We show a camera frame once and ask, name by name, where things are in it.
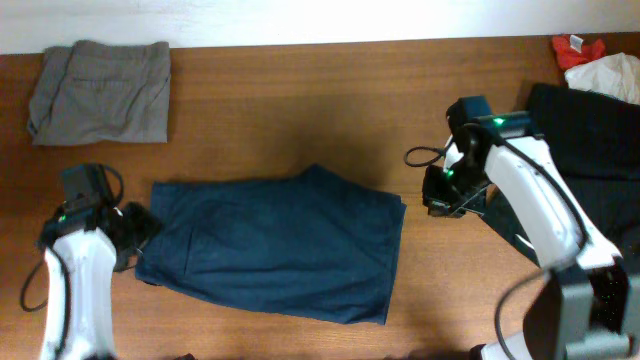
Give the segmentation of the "navy blue shorts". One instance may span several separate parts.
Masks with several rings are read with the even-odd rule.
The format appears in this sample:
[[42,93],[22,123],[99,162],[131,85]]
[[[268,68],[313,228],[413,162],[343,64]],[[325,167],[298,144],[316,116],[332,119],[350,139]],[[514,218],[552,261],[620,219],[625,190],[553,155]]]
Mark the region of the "navy blue shorts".
[[137,279],[216,305],[384,324],[406,211],[314,165],[285,179],[157,183]]

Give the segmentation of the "black shorts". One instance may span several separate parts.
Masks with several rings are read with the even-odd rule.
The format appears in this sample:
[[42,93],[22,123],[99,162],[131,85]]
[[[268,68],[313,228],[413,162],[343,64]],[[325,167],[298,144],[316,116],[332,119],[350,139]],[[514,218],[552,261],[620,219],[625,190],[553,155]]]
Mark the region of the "black shorts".
[[639,107],[606,95],[538,83],[527,111],[563,175],[639,179]]

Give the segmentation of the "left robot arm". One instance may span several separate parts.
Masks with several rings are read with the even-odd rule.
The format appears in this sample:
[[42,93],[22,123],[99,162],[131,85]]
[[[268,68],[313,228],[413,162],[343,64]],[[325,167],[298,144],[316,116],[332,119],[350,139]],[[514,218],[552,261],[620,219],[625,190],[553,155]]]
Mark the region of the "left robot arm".
[[47,266],[48,305],[41,359],[115,359],[112,277],[129,268],[161,230],[139,203],[122,210],[103,201],[63,203],[45,222],[38,245]]

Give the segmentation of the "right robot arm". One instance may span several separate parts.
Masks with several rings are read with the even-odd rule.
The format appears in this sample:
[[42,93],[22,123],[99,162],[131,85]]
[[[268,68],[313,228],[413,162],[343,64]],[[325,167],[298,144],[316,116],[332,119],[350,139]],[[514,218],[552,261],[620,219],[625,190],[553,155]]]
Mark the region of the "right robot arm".
[[639,353],[639,267],[592,224],[523,112],[448,119],[445,163],[428,166],[434,217],[480,213],[495,186],[521,224],[538,270],[501,296],[496,342],[473,359],[629,359]]

